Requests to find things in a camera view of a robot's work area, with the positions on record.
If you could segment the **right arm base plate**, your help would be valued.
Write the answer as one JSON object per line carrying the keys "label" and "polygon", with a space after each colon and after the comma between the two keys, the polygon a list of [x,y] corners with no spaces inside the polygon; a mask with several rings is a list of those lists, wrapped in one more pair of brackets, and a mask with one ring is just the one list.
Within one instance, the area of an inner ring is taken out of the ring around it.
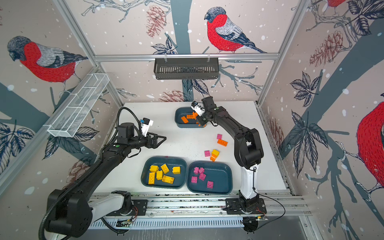
{"label": "right arm base plate", "polygon": [[227,212],[228,215],[267,214],[266,205],[262,198],[251,199],[250,201],[243,198],[226,199],[225,202],[223,211]]}

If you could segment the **yellow long lego brick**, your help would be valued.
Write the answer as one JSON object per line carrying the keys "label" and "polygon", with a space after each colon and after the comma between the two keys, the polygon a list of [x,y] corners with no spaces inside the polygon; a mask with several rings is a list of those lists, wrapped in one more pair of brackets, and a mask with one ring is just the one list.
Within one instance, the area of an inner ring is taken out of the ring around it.
{"label": "yellow long lego brick", "polygon": [[149,173],[148,185],[154,185],[155,181],[156,181],[156,173],[155,172],[150,172]]}
{"label": "yellow long lego brick", "polygon": [[174,183],[174,180],[175,180],[174,177],[170,177],[170,176],[166,176],[166,175],[164,175],[163,178],[162,178],[162,182],[168,183],[168,184],[171,184],[171,185]]}

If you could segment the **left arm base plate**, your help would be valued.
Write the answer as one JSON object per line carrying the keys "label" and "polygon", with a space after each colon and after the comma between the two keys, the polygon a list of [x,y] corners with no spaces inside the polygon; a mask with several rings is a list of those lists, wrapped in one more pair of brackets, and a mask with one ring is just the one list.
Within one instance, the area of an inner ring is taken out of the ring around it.
{"label": "left arm base plate", "polygon": [[107,214],[107,217],[145,216],[147,205],[148,201],[144,199],[124,201],[120,209]]}

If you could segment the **yellow square lego brick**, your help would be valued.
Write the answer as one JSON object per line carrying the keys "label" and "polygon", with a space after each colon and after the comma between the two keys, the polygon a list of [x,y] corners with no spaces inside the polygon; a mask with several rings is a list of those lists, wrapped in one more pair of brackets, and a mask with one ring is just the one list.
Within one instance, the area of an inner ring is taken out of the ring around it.
{"label": "yellow square lego brick", "polygon": [[178,175],[181,173],[181,167],[180,166],[175,166],[173,167],[173,174]]}

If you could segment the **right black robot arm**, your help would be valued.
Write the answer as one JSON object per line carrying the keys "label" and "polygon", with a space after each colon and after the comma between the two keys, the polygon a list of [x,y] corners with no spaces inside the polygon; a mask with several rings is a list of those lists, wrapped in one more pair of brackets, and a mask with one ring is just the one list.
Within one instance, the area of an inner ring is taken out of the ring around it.
{"label": "right black robot arm", "polygon": [[260,194],[257,190],[257,173],[264,157],[260,133],[236,121],[224,107],[218,107],[213,97],[202,99],[201,103],[191,103],[196,120],[201,126],[210,122],[222,127],[234,140],[234,157],[241,169],[241,188],[239,192],[240,209],[248,214],[257,209]]}

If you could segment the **yellow tall lego brick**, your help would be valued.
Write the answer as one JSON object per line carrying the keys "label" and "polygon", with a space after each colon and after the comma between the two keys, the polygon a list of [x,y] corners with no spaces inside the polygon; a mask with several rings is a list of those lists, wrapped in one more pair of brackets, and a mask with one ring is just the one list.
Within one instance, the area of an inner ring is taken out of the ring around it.
{"label": "yellow tall lego brick", "polygon": [[163,171],[157,171],[156,172],[156,179],[158,181],[161,181],[163,179],[163,176],[164,176]]}

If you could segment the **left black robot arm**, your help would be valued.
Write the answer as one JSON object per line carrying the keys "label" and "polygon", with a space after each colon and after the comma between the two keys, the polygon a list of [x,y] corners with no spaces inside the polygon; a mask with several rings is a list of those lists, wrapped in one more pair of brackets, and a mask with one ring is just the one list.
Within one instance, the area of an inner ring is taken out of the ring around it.
{"label": "left black robot arm", "polygon": [[120,108],[117,115],[122,111],[132,114],[136,122],[116,122],[116,131],[101,150],[95,164],[65,189],[51,192],[47,200],[46,214],[39,226],[40,240],[46,239],[46,232],[63,235],[65,240],[78,238],[98,220],[117,235],[124,235],[127,231],[111,226],[105,216],[117,212],[122,216],[131,216],[130,221],[134,222],[139,215],[145,214],[146,211],[135,205],[131,193],[127,191],[113,191],[102,199],[89,202],[96,188],[108,174],[126,158],[133,157],[133,149],[156,149],[167,139],[165,136],[148,132],[152,124],[150,119],[139,120],[127,107]]}

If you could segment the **yellow small lego brick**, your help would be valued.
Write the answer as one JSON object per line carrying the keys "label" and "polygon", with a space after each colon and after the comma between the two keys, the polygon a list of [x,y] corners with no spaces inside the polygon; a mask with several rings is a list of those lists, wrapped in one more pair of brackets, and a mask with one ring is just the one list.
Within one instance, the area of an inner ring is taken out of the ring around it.
{"label": "yellow small lego brick", "polygon": [[212,150],[212,156],[217,158],[219,156],[220,152],[218,150]]}

